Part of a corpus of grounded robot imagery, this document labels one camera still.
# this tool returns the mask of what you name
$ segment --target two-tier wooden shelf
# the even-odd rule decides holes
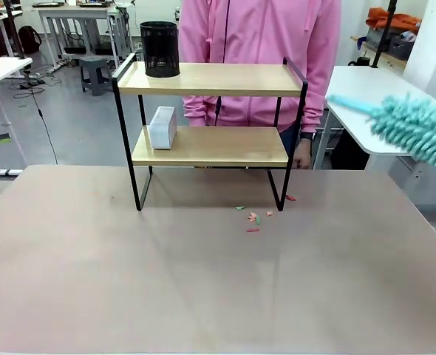
[[[151,78],[143,62],[131,54],[113,73],[120,127],[126,150],[137,210],[143,208],[153,166],[209,166],[268,168],[278,210],[284,208],[285,193],[293,161],[285,152],[277,131],[282,97],[301,97],[293,141],[296,144],[304,112],[307,81],[296,65],[285,58],[283,64],[181,63],[173,78]],[[143,129],[131,154],[120,94],[138,95]],[[272,127],[179,126],[170,150],[152,149],[143,95],[270,96],[276,97],[276,117]],[[134,166],[148,166],[149,177],[139,197]],[[270,169],[286,169],[284,188],[279,195]]]

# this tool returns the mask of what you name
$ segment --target gray plastic stool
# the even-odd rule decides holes
[[[84,68],[88,72],[88,78],[85,78]],[[106,69],[108,78],[103,77],[101,68]],[[102,89],[112,87],[112,77],[106,59],[98,55],[88,55],[80,58],[80,75],[82,91],[85,92],[85,89],[91,89],[93,96],[99,96]]]

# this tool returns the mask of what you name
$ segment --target person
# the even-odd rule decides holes
[[[281,64],[285,56],[309,87],[294,165],[309,169],[311,143],[335,64],[341,0],[183,0],[180,60]],[[289,154],[298,98],[283,98],[278,130]],[[217,97],[185,97],[192,126],[213,126]],[[223,97],[217,126],[272,126],[276,98]]]

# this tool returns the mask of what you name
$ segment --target black mesh pen holder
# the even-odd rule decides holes
[[[140,27],[146,75],[154,78],[179,75],[177,25],[166,21],[148,21]]]

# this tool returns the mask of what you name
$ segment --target wristwatch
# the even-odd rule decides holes
[[[310,139],[312,142],[315,140],[316,133],[300,132],[300,139]]]

